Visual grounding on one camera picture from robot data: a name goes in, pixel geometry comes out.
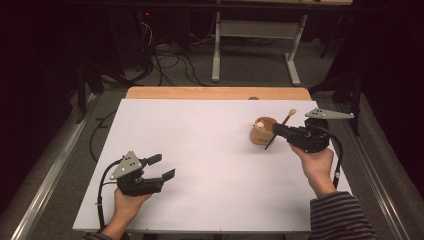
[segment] wooden table edge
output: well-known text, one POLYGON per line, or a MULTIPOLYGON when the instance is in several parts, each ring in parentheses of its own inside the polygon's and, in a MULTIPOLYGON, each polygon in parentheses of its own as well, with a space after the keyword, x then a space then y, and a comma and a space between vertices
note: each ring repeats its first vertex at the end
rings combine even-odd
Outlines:
POLYGON ((204 99, 311 101, 308 90, 300 87, 131 87, 126 99, 204 99))

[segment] hand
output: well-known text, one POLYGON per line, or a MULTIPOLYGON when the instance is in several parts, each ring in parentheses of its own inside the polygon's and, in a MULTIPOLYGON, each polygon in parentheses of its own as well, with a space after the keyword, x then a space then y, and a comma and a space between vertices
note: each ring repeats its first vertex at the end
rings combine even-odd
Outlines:
POLYGON ((107 227, 102 234, 113 240, 121 239, 128 225, 135 218, 143 203, 149 199, 152 194, 143 196, 126 196, 119 188, 115 189, 115 210, 107 227))
POLYGON ((330 178, 334 157, 332 150, 326 148, 321 152, 307 153, 292 144, 290 144, 290 147, 300 157, 303 173, 308 178, 309 185, 317 198, 337 191, 330 178))

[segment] white table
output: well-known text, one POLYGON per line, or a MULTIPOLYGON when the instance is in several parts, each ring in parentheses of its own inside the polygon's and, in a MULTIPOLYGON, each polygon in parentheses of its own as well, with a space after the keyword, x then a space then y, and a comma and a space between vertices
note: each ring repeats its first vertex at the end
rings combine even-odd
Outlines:
MULTIPOLYGON (((314 193, 298 157, 285 139, 277 137, 265 151, 250 141, 249 132, 256 118, 282 121, 291 108, 298 113, 287 124, 303 125, 304 114, 316 106, 308 100, 122 100, 73 229, 99 228, 95 202, 101 176, 132 150, 139 158, 163 155, 145 168, 146 178, 174 168, 176 175, 143 205, 130 232, 309 232, 314 193)), ((103 189, 106 223, 115 187, 103 189)), ((339 190, 350 191, 343 173, 339 190)))

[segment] sleeve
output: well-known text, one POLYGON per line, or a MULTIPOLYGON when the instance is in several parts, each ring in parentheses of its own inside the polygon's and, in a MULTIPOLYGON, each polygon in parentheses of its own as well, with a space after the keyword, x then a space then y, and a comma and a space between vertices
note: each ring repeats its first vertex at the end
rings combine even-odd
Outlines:
POLYGON ((311 200, 311 239, 377 239, 359 201, 348 192, 311 200))
POLYGON ((87 233, 82 238, 85 240, 112 240, 101 233, 87 233))

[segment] wooden stick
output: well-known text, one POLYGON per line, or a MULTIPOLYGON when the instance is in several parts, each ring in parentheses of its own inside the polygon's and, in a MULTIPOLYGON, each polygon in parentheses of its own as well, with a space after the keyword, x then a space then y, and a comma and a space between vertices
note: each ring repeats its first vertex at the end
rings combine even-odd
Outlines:
MULTIPOLYGON (((289 115, 284 119, 282 125, 286 125, 287 121, 290 119, 291 116, 293 116, 296 113, 296 109, 290 109, 289 115)), ((265 150, 271 145, 271 143, 274 141, 275 137, 277 137, 276 134, 272 136, 272 138, 269 140, 269 142, 265 146, 265 150)))

